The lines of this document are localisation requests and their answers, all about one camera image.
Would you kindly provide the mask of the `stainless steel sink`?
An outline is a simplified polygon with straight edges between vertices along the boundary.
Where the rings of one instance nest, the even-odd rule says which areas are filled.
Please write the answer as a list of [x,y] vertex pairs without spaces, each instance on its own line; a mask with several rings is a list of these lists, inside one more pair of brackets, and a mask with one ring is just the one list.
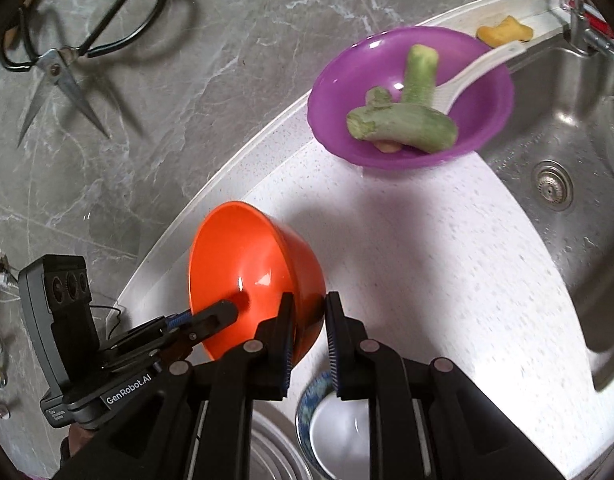
[[596,390],[614,380],[614,58],[555,37],[513,61],[515,106],[479,154],[515,197],[560,272]]

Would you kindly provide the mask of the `orange plastic bowl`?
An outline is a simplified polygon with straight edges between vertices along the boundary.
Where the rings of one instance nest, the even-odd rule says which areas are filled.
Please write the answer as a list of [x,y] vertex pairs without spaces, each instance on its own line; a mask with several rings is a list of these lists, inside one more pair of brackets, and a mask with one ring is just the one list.
[[190,248],[188,289],[193,313],[219,300],[239,310],[237,322],[203,342],[213,360],[252,339],[259,322],[278,314],[286,292],[295,302],[293,364],[321,331],[325,281],[315,253],[289,226],[247,203],[223,203],[201,223]]

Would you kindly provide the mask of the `green vegetable stalk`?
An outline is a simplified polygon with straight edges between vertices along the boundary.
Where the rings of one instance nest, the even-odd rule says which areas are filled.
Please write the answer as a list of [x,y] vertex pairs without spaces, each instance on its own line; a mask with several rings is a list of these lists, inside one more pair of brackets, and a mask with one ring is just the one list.
[[354,139],[372,143],[383,153],[409,146],[434,154],[458,140],[458,126],[449,116],[422,104],[394,102],[383,87],[365,93],[365,105],[347,114],[346,126]]

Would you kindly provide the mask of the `purple plastic bowl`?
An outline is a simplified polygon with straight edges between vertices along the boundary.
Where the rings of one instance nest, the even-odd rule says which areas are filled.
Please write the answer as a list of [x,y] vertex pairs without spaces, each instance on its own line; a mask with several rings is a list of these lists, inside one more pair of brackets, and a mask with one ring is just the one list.
[[449,150],[425,154],[403,148],[385,154],[354,139],[347,129],[346,115],[365,104],[365,92],[375,86],[388,89],[394,100],[400,99],[407,53],[414,44],[425,44],[438,52],[438,84],[489,51],[472,36],[438,26],[400,27],[354,44],[324,67],[307,102],[307,122],[328,152],[365,168],[419,169],[477,151],[503,129],[514,107],[514,84],[504,65],[466,88],[449,110],[458,126],[457,143]]

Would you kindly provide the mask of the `smaller white plate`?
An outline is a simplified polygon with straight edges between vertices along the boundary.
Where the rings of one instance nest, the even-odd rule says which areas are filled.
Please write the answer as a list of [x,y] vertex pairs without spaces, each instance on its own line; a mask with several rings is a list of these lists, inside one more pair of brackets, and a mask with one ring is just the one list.
[[249,478],[277,480],[313,478],[294,443],[271,419],[256,410],[252,415]]

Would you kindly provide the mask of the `white plastic spoon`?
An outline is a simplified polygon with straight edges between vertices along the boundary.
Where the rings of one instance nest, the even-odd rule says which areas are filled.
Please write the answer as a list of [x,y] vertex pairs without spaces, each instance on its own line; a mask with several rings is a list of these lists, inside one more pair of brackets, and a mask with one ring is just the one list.
[[453,104],[456,103],[456,100],[459,99],[459,96],[468,87],[495,68],[524,54],[526,50],[525,44],[516,40],[494,48],[476,58],[475,61],[461,70],[458,75],[453,76],[435,89],[432,101],[433,109],[448,115]]

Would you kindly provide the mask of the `green vegetable piece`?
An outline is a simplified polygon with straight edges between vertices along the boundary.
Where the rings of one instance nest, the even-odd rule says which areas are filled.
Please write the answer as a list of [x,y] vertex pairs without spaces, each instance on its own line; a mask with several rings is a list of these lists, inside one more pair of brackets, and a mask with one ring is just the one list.
[[436,89],[438,52],[424,44],[414,44],[408,52],[401,101],[431,106]]

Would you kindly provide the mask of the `chrome faucet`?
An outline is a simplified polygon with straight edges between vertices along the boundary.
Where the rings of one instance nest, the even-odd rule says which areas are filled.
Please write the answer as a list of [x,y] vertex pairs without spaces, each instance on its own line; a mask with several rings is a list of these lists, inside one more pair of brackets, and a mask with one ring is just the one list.
[[580,53],[591,49],[614,57],[614,32],[587,0],[560,0],[569,14],[569,43]]

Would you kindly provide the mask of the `white bowl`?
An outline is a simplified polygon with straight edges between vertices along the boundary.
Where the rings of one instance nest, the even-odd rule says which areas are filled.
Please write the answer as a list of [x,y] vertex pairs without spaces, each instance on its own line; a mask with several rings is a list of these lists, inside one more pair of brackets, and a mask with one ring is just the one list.
[[318,464],[331,479],[370,478],[369,406],[328,394],[313,412],[309,438]]

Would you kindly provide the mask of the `green blue patterned bowl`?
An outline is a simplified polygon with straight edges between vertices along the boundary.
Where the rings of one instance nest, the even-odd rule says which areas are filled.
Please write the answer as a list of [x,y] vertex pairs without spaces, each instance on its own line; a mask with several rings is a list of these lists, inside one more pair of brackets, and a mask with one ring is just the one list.
[[316,458],[310,439],[310,426],[318,405],[334,391],[331,373],[328,370],[316,374],[301,394],[294,417],[295,434],[301,454],[309,465],[320,474],[322,479],[332,479],[332,476],[320,465]]

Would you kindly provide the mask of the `yellow sponge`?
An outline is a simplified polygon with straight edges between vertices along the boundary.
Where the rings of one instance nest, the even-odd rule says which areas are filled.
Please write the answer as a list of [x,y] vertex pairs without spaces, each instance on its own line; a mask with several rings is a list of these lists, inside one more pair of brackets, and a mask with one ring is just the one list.
[[513,41],[528,42],[534,38],[534,29],[508,15],[496,26],[480,26],[476,37],[490,48],[501,47]]

